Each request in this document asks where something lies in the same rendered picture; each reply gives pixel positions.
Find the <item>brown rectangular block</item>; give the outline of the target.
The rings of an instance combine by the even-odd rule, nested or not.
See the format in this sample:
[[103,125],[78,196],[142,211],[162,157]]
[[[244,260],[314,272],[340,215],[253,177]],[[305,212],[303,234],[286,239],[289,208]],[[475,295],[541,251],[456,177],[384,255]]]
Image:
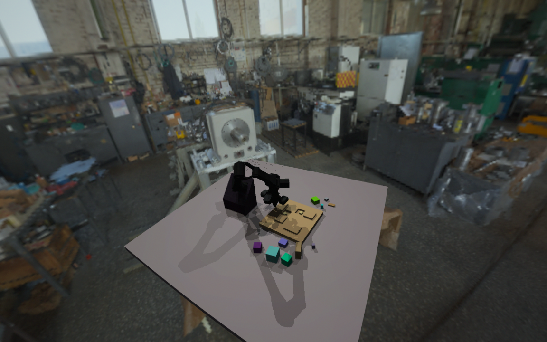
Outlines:
[[296,242],[295,258],[301,259],[301,253],[302,253],[302,243],[301,242]]

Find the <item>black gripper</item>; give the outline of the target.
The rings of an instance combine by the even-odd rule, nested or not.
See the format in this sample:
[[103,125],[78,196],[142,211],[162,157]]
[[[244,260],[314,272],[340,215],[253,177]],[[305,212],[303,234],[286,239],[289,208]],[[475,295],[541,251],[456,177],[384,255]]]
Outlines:
[[271,192],[272,192],[272,193],[274,193],[274,195],[275,195],[275,201],[274,201],[274,203],[272,203],[274,207],[276,207],[277,203],[286,204],[287,201],[289,200],[289,198],[288,198],[287,196],[282,196],[282,197],[280,197],[280,195],[279,195],[280,193],[278,192],[278,189],[279,189],[279,188],[274,189],[274,190],[271,190],[271,189],[268,189],[268,190],[267,190],[267,189],[265,189],[263,192],[260,193],[260,195],[261,195],[261,197],[264,198],[265,195],[266,195],[266,192],[268,192],[268,193],[271,193]]

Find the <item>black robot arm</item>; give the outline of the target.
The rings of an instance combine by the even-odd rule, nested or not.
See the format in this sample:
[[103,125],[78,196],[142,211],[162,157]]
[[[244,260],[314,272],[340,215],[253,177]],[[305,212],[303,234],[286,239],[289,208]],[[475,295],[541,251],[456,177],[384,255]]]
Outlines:
[[[252,176],[251,177],[245,177],[245,166],[252,169]],[[280,178],[277,174],[268,174],[260,169],[260,167],[255,167],[248,162],[241,162],[238,161],[234,164],[234,177],[232,178],[232,192],[246,192],[247,189],[247,182],[243,182],[243,180],[247,180],[249,178],[258,178],[261,181],[264,181],[265,184],[269,187],[269,189],[274,190],[277,188],[290,188],[289,184],[289,178]],[[271,204],[275,201],[275,195],[274,193],[268,193],[266,192],[266,195],[263,199],[265,204]]]

